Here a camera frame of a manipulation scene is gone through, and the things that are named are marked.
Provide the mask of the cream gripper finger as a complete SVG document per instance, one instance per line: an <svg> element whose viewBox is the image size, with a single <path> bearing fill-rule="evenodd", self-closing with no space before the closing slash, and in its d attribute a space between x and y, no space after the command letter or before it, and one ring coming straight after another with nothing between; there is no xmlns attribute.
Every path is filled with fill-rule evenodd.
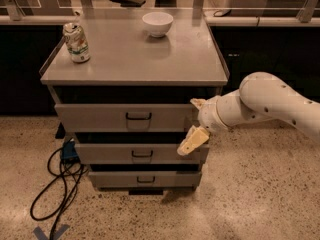
<svg viewBox="0 0 320 240"><path fill-rule="evenodd" d="M202 126L192 126L186 138L180 143L177 153L180 156L185 156L192 153L195 149L209 140L210 133Z"/></svg>
<svg viewBox="0 0 320 240"><path fill-rule="evenodd" d="M201 107L205 104L206 100L205 99L197 99L197 98L192 98L190 100L190 103L195 106L198 110L201 109Z"/></svg>

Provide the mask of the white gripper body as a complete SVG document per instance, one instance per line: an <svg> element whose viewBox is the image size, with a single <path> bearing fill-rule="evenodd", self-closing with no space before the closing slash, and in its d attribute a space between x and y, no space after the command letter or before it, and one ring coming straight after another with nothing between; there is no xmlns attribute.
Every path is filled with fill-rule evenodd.
<svg viewBox="0 0 320 240"><path fill-rule="evenodd" d="M215 96L208 100L201 99L198 108L198 121L200 125L211 133L228 130L227 125L221 120L218 114L218 100L220 96Z"/></svg>

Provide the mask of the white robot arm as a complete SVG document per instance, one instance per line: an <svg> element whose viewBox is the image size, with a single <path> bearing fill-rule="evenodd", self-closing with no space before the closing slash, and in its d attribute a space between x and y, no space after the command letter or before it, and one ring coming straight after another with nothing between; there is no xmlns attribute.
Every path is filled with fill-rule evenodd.
<svg viewBox="0 0 320 240"><path fill-rule="evenodd" d="M177 149L181 156L207 142L212 133L273 119L282 120L310 139L320 141L320 104L270 73L254 72L242 80L236 91L207 100L192 98L190 102L198 109L199 126L192 126L181 142Z"/></svg>

